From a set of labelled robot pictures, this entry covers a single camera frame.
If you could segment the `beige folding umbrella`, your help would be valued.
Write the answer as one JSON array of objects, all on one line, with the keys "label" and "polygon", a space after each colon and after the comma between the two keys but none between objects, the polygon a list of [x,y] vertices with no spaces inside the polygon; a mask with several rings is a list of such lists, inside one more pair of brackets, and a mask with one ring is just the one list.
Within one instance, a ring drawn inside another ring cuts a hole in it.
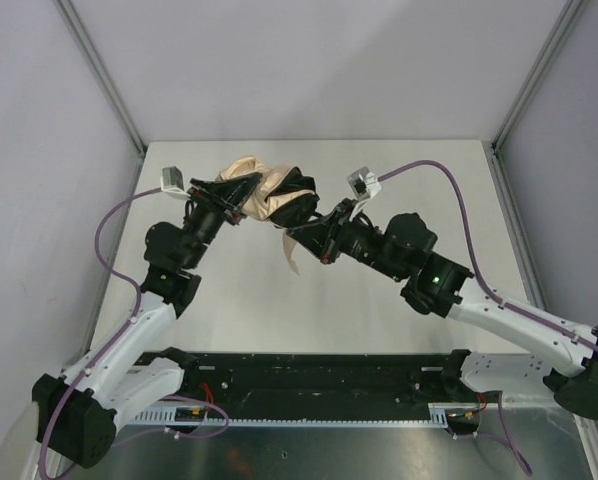
[{"label": "beige folding umbrella", "polygon": [[315,180],[304,175],[296,166],[270,167],[254,156],[237,159],[221,170],[216,179],[228,181],[253,173],[260,174],[261,178],[242,211],[247,217],[268,222],[282,231],[286,261],[291,271],[299,274],[299,268],[292,259],[297,241],[290,238],[287,230],[304,225],[316,213],[319,196]]}]

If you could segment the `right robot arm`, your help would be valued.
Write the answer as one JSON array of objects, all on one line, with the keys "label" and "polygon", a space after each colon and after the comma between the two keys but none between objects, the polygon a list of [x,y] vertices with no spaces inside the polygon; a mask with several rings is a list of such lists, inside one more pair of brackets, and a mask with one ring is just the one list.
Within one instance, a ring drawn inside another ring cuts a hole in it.
[{"label": "right robot arm", "polygon": [[346,199],[287,234],[324,264],[345,254],[402,283],[401,297],[422,315],[476,326],[546,361],[551,370],[542,382],[556,403],[598,421],[598,325],[569,321],[496,292],[477,268],[435,253],[437,236],[418,214],[397,214],[379,229],[355,215]]}]

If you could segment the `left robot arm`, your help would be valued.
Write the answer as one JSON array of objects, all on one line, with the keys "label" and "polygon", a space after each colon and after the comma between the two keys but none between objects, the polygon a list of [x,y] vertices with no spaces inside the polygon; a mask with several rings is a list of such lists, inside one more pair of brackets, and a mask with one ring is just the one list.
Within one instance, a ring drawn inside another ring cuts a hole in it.
[{"label": "left robot arm", "polygon": [[243,207],[262,179],[250,173],[230,180],[193,179],[184,192],[182,226],[159,222],[145,236],[148,271],[132,286],[135,303],[120,323],[60,376],[42,376],[32,396],[39,407],[40,475],[54,450],[83,468],[96,465],[117,434],[137,415],[180,391],[195,377],[196,359],[180,350],[162,352],[138,373],[130,370],[149,344],[192,303],[201,278],[193,274],[224,224],[244,218]]}]

